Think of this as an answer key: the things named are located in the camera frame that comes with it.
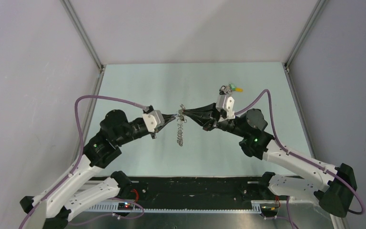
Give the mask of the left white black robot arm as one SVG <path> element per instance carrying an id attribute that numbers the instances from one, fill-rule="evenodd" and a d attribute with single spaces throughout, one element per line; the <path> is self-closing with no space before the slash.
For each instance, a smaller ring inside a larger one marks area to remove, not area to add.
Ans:
<path id="1" fill-rule="evenodd" d="M 121 146 L 156 133 L 175 120 L 174 114 L 150 110 L 129 122 L 122 110 L 112 110 L 100 122 L 99 132 L 84 146 L 83 152 L 55 184 L 37 196 L 20 201 L 30 217 L 28 229 L 63 229 L 84 210 L 108 198 L 127 198 L 132 182 L 122 171 L 115 171 L 100 184 L 78 193 L 92 177 L 121 155 Z"/>

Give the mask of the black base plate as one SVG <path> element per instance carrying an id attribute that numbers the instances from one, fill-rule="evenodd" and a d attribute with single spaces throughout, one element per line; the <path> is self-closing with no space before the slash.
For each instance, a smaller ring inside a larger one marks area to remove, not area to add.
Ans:
<path id="1" fill-rule="evenodd" d="M 136 200 L 149 209 L 248 210 L 252 201 L 275 195 L 259 185 L 260 177 L 131 177 L 117 198 Z"/>

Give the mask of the right aluminium frame post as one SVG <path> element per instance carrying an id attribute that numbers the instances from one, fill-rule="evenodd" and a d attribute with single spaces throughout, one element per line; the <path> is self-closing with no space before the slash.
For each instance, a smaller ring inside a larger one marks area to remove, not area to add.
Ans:
<path id="1" fill-rule="evenodd" d="M 284 62 L 284 68 L 287 73 L 290 72 L 291 65 L 294 62 L 295 58 L 297 57 L 299 51 L 301 50 L 304 42 L 306 41 L 308 35 L 312 31 L 313 27 L 317 23 L 319 17 L 323 13 L 326 5 L 328 4 L 329 0 L 318 0 L 309 15 L 305 25 L 303 26 L 301 33 L 299 34 L 294 46 L 292 47 L 286 61 Z"/>

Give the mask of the aluminium frame post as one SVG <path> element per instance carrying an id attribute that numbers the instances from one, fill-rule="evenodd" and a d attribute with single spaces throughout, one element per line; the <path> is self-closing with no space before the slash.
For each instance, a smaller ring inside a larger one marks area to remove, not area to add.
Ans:
<path id="1" fill-rule="evenodd" d="M 303 26 L 301 33 L 299 34 L 294 46 L 292 47 L 286 61 L 284 62 L 284 68 L 287 73 L 290 72 L 291 65 L 294 62 L 295 58 L 297 57 L 299 51 L 301 50 L 304 42 L 306 41 L 308 35 L 312 31 L 313 27 L 317 23 L 319 17 L 323 13 L 326 5 L 328 4 L 329 0 L 318 0 L 309 15 L 305 25 Z"/>
<path id="2" fill-rule="evenodd" d="M 65 12 L 67 13 L 68 17 L 70 18 L 71 23 L 73 24 L 76 32 L 78 33 L 83 45 L 85 46 L 88 54 L 92 58 L 94 64 L 98 68 L 99 72 L 103 71 L 104 65 L 97 54 L 93 43 L 91 42 L 80 17 L 78 16 L 77 11 L 75 10 L 72 2 L 70 0 L 60 0 L 61 4 L 63 5 Z"/>

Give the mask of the right small circuit board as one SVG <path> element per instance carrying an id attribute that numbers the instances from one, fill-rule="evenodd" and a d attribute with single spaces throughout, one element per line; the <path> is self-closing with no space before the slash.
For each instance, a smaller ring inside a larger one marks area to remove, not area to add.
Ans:
<path id="1" fill-rule="evenodd" d="M 278 209 L 278 207 L 268 207 L 268 206 L 261 206 L 262 212 L 274 212 Z"/>

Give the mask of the left aluminium frame post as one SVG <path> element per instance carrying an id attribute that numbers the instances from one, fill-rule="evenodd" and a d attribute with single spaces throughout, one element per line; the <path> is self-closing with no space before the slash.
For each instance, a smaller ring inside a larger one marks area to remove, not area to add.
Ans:
<path id="1" fill-rule="evenodd" d="M 70 18 L 71 23 L 73 24 L 76 32 L 78 33 L 83 45 L 85 46 L 88 54 L 92 58 L 94 64 L 98 68 L 99 72 L 103 71 L 104 65 L 97 54 L 93 43 L 91 42 L 80 17 L 78 16 L 77 11 L 75 10 L 72 2 L 70 0 L 60 0 L 61 4 L 63 5 L 65 12 L 67 13 L 68 17 Z"/>

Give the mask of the left small circuit board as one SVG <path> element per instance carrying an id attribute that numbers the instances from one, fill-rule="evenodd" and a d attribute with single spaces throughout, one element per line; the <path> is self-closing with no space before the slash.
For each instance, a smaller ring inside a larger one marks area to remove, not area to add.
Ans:
<path id="1" fill-rule="evenodd" d="M 119 211 L 127 211 L 127 210 L 133 210 L 134 204 L 127 203 L 127 202 L 119 202 L 117 206 L 117 210 Z"/>

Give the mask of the bunch of coloured keys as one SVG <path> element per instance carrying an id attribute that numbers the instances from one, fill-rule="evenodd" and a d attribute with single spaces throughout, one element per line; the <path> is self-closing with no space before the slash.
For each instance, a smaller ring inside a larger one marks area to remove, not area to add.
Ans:
<path id="1" fill-rule="evenodd" d="M 231 95 L 234 92 L 241 93 L 241 92 L 243 92 L 243 89 L 235 86 L 235 84 L 233 84 L 233 83 L 229 83 L 227 85 L 222 85 L 219 89 L 219 95 L 224 95 L 224 94 Z"/>

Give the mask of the small circuit board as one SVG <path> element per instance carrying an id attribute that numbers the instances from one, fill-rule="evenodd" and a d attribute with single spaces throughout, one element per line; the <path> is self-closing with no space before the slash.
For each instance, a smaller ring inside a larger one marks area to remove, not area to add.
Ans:
<path id="1" fill-rule="evenodd" d="M 117 210 L 119 211 L 127 211 L 127 210 L 133 210 L 134 204 L 127 203 L 127 202 L 119 202 L 117 206 Z"/>
<path id="2" fill-rule="evenodd" d="M 261 206 L 262 212 L 274 212 L 278 209 L 278 207 L 268 207 L 268 206 Z"/>

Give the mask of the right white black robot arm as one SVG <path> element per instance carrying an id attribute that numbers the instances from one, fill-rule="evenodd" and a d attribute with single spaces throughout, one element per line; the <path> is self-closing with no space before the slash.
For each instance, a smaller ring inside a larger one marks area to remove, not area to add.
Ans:
<path id="1" fill-rule="evenodd" d="M 257 187 L 261 198 L 305 197 L 336 217 L 344 218 L 351 212 L 350 205 L 357 190 L 353 168 L 345 163 L 335 166 L 303 157 L 295 150 L 280 146 L 277 137 L 265 131 L 267 122 L 261 110 L 253 108 L 241 116 L 223 119 L 216 105 L 210 104 L 183 110 L 183 115 L 205 131 L 220 129 L 241 137 L 239 146 L 246 156 L 279 165 L 298 176 L 286 178 L 266 172 Z"/>

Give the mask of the large silver keyring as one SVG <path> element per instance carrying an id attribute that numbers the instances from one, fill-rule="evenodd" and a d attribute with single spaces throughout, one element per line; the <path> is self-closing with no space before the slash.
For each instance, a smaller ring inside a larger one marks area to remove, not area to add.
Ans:
<path id="1" fill-rule="evenodd" d="M 180 109 L 178 110 L 178 114 L 176 115 L 177 119 L 177 144 L 179 146 L 183 146 L 183 124 L 187 123 L 187 120 L 183 114 L 185 110 L 185 106 L 183 104 L 180 105 Z"/>

